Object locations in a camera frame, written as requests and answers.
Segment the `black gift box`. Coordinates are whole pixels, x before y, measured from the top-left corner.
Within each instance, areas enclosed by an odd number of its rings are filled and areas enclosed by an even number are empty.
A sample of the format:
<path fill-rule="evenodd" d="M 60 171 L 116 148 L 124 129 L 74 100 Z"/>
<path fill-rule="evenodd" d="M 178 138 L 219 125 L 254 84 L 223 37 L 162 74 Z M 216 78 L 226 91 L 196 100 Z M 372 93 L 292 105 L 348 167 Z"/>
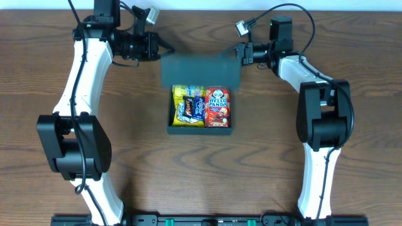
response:
<path fill-rule="evenodd" d="M 213 55 L 173 54 L 161 59 L 161 86 L 169 91 L 174 85 L 222 86 L 231 96 L 241 82 L 241 63 L 233 57 Z M 174 126 L 173 95 L 169 95 L 166 130 L 170 135 L 230 136 L 234 130 L 234 117 L 229 116 L 229 127 Z"/>

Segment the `yellow candy jar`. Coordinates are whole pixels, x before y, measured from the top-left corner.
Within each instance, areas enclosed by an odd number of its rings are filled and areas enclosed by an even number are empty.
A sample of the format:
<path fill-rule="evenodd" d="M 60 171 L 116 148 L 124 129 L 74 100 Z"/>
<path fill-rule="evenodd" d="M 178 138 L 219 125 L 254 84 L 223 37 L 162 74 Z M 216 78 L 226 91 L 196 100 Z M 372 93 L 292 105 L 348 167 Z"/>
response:
<path fill-rule="evenodd" d="M 201 85 L 173 85 L 172 93 L 174 96 L 199 96 L 205 95 L 205 88 Z"/>

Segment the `yellow snack bag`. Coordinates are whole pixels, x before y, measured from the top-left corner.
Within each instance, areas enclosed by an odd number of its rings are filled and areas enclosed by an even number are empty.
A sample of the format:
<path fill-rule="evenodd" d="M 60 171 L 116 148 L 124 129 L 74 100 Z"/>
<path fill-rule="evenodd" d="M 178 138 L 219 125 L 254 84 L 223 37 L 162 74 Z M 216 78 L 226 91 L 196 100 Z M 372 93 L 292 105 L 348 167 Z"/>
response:
<path fill-rule="evenodd" d="M 174 96 L 174 106 L 175 106 L 175 114 L 172 122 L 172 126 L 175 127 L 204 127 L 204 121 L 198 121 L 192 118 L 184 117 L 183 110 L 183 96 Z"/>

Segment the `black chocolate bar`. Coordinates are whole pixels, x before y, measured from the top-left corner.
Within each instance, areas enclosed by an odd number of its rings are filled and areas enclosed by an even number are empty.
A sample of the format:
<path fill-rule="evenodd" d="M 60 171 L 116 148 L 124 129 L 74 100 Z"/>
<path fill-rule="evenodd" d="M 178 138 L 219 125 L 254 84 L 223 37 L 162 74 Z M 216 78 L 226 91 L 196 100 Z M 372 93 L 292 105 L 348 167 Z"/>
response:
<path fill-rule="evenodd" d="M 182 115 L 187 118 L 192 118 L 194 98 L 191 96 L 183 96 L 183 104 L 184 110 Z"/>

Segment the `red hello panda box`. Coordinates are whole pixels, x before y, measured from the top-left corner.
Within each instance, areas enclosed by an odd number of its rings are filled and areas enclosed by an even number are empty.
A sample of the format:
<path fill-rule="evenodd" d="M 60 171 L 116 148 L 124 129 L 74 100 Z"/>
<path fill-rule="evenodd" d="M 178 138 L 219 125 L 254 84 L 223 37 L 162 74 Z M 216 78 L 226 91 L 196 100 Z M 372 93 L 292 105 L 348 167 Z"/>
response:
<path fill-rule="evenodd" d="M 211 86 L 205 93 L 205 126 L 230 127 L 231 97 L 225 87 Z"/>

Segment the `blue eclipse mint tin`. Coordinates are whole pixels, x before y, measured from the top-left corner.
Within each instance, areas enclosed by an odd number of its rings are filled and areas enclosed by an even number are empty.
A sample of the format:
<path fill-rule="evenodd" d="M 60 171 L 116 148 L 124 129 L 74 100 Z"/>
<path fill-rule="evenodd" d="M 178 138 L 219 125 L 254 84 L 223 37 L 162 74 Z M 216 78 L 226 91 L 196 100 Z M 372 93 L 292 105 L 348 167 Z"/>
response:
<path fill-rule="evenodd" d="M 195 96 L 193 103 L 193 114 L 192 119 L 198 121 L 205 120 L 205 98 L 200 96 Z"/>

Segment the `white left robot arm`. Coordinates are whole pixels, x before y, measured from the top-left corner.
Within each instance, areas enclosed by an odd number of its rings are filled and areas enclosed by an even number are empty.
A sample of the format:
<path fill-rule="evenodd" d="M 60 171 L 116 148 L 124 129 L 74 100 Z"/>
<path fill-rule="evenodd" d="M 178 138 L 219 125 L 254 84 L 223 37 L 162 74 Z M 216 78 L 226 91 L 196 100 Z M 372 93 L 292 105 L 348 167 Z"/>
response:
<path fill-rule="evenodd" d="M 127 29 L 121 29 L 122 9 L 134 19 Z M 120 0 L 96 1 L 94 12 L 77 20 L 65 90 L 53 112 L 39 116 L 36 128 L 50 169 L 73 184 L 90 214 L 54 216 L 52 225 L 131 225 L 109 174 L 112 147 L 98 120 L 99 102 L 114 57 L 122 57 L 125 67 L 137 67 L 159 60 L 160 48 L 174 52 L 157 33 L 145 29 L 156 23 L 159 13 L 154 7 L 128 7 Z"/>

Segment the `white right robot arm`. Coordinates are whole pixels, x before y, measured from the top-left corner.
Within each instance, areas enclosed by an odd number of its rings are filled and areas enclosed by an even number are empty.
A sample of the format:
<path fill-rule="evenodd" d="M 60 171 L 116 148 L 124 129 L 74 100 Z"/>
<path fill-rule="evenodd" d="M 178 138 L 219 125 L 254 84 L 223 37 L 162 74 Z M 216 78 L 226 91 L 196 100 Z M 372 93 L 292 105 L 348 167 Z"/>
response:
<path fill-rule="evenodd" d="M 265 63 L 298 92 L 296 133 L 305 152 L 303 186 L 298 212 L 303 222 L 323 224 L 331 216 L 330 194 L 335 164 L 354 126 L 350 86 L 334 80 L 308 63 L 293 48 L 293 19 L 275 16 L 269 25 L 269 43 L 252 40 L 231 50 L 241 66 Z"/>

